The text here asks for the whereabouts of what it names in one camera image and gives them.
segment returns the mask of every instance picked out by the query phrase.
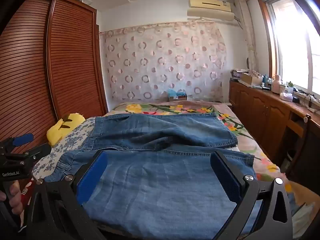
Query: stuffed animal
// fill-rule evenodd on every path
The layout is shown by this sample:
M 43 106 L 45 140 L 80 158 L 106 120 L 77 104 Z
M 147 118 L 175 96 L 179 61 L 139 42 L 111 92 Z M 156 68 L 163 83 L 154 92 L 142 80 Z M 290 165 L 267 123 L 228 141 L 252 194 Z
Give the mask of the stuffed animal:
M 67 114 L 47 131 L 47 139 L 51 146 L 56 145 L 62 138 L 83 123 L 85 118 L 78 114 Z

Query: wardrobe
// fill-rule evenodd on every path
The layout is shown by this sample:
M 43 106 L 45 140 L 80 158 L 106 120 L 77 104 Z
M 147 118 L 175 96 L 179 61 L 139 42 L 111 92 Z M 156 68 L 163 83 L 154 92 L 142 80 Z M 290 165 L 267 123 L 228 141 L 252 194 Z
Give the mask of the wardrobe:
M 107 113 L 96 9 L 77 0 L 26 0 L 0 36 L 0 141 L 46 142 L 60 118 Z

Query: curtain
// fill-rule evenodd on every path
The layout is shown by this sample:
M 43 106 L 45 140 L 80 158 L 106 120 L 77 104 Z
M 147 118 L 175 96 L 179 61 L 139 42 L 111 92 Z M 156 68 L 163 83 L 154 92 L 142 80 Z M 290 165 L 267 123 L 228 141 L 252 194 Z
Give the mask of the curtain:
M 226 46 L 213 22 L 136 26 L 102 34 L 113 98 L 165 101 L 167 91 L 222 100 Z
M 249 69 L 259 72 L 257 57 L 256 57 L 256 44 L 254 37 L 254 30 L 250 11 L 245 0 L 235 0 L 236 8 L 240 13 L 241 26 L 245 32 L 247 47 L 248 47 L 248 58 L 249 58 Z

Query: trash can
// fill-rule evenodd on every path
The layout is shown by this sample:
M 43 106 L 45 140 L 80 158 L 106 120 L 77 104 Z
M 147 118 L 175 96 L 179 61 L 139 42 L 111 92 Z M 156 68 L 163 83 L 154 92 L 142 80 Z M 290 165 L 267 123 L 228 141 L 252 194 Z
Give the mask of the trash can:
M 287 151 L 287 155 L 284 158 L 284 161 L 283 161 L 283 163 L 282 163 L 282 165 L 280 167 L 281 173 L 285 173 L 287 171 L 287 169 L 290 166 L 290 164 L 292 162 L 292 159 L 295 156 L 296 152 L 297 152 L 296 150 Z

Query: human hand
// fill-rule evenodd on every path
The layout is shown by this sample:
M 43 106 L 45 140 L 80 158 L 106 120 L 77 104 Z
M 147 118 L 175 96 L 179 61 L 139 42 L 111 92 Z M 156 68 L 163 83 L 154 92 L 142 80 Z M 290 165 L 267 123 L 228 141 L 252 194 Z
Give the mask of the human hand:
M 21 191 L 19 187 L 19 181 L 15 181 L 9 188 L 11 195 L 13 196 L 10 199 L 9 204 L 12 207 L 12 213 L 15 215 L 20 215 L 22 213 L 22 203 L 21 203 Z M 0 201 L 5 201 L 7 198 L 6 194 L 0 191 Z

